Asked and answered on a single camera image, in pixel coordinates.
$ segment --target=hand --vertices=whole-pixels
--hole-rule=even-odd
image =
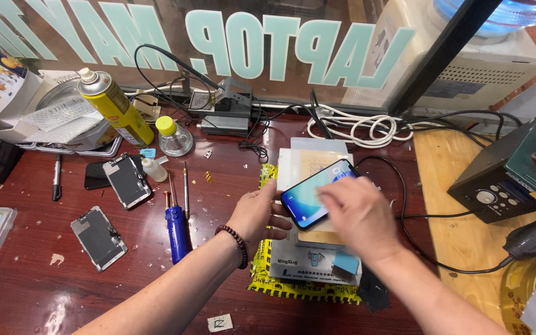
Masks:
[[[368,264],[402,249],[389,202],[367,177],[345,177],[318,189],[338,236]]]
[[[249,242],[246,247],[250,261],[256,255],[261,240],[282,240],[287,237],[286,232],[266,226],[291,229],[288,220],[274,216],[289,216],[281,204],[272,203],[272,200],[280,200],[281,193],[276,190],[276,179],[270,179],[261,190],[241,197],[227,223],[244,241]]]

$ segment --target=light wooden board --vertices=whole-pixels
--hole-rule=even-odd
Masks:
[[[417,163],[428,214],[455,214],[467,209],[447,190],[458,179],[481,148],[464,134],[454,131],[418,132],[414,135]],[[429,228],[439,262],[461,270],[493,268],[505,257],[506,236],[517,227],[536,220],[536,214],[485,224],[474,215],[430,218]],[[470,301],[491,319],[503,325],[500,284],[503,270],[491,274],[454,274],[440,268],[442,282]]]

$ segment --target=glass window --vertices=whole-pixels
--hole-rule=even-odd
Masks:
[[[308,101],[314,88],[321,103],[385,109],[456,12],[448,5],[461,3],[0,0],[0,47],[32,69],[89,67],[108,72],[123,87],[148,88],[133,54],[150,43],[215,82],[232,76],[251,85],[264,101]],[[155,84],[179,76],[172,60],[151,49],[141,49],[137,61]],[[451,85],[449,93],[447,82],[438,83],[429,103],[474,95],[485,86],[461,74],[464,82]],[[440,80],[459,81],[454,77],[447,73]]]

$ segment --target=blue water jug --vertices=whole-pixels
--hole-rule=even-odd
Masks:
[[[434,0],[434,8],[442,18],[450,21],[463,2],[465,0]],[[477,35],[499,38],[530,26],[536,26],[536,0],[504,0]]]

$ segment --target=knob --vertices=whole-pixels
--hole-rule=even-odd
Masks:
[[[477,193],[477,200],[482,203],[489,204],[495,201],[495,195],[489,191],[480,191]]]

